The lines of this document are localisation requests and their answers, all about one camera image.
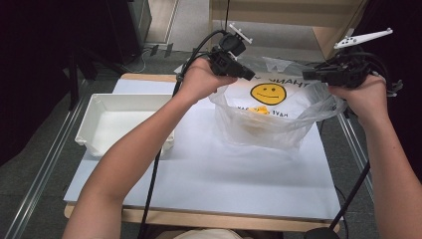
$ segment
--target smiley face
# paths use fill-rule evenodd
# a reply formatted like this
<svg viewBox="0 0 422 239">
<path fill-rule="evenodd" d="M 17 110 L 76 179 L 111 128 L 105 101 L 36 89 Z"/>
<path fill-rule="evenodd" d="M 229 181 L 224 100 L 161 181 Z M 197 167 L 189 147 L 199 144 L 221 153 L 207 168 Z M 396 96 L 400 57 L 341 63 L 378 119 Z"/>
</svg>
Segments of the smiley face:
<svg viewBox="0 0 422 239">
<path fill-rule="evenodd" d="M 275 106 L 285 100 L 286 89 L 278 84 L 265 83 L 255 86 L 251 96 L 258 102 L 267 106 Z"/>
</svg>

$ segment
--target white tray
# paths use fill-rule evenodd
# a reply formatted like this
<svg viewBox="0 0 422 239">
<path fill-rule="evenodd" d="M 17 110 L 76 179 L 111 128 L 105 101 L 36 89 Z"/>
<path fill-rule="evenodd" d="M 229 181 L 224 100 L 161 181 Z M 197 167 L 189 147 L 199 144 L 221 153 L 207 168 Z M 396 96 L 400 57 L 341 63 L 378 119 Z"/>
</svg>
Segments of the white tray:
<svg viewBox="0 0 422 239">
<path fill-rule="evenodd" d="M 171 95 L 93 94 L 75 141 L 93 156 L 103 156 L 126 133 L 152 116 Z M 174 132 L 163 151 L 173 146 Z"/>
</svg>

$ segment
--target clear plastic bag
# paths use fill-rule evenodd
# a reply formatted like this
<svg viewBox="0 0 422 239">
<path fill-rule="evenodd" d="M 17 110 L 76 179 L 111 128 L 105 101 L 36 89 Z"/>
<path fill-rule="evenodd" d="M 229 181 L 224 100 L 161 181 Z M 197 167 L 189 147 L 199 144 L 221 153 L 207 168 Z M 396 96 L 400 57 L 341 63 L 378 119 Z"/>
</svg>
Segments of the clear plastic bag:
<svg viewBox="0 0 422 239">
<path fill-rule="evenodd" d="M 256 73 L 209 97 L 217 125 L 230 142 L 279 149 L 298 149 L 316 121 L 342 113 L 346 102 L 326 84 L 305 81 L 306 66 L 269 58 L 240 59 Z"/>
</svg>

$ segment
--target person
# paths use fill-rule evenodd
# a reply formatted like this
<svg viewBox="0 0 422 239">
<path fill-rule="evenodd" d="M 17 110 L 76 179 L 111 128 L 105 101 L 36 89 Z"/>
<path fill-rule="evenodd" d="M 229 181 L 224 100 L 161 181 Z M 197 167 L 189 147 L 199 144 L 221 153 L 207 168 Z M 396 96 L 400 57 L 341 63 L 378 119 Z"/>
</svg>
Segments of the person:
<svg viewBox="0 0 422 239">
<path fill-rule="evenodd" d="M 81 191 L 63 238 L 118 238 L 123 200 L 146 172 L 168 135 L 196 102 L 234 82 L 235 78 L 215 76 L 205 59 L 195 60 L 175 97 L 104 155 Z M 419 238 L 422 186 L 389 119 L 383 79 L 368 76 L 357 89 L 328 89 L 347 100 L 365 130 L 380 235 L 387 239 Z M 188 231 L 182 235 L 177 238 L 241 238 L 224 229 Z"/>
</svg>

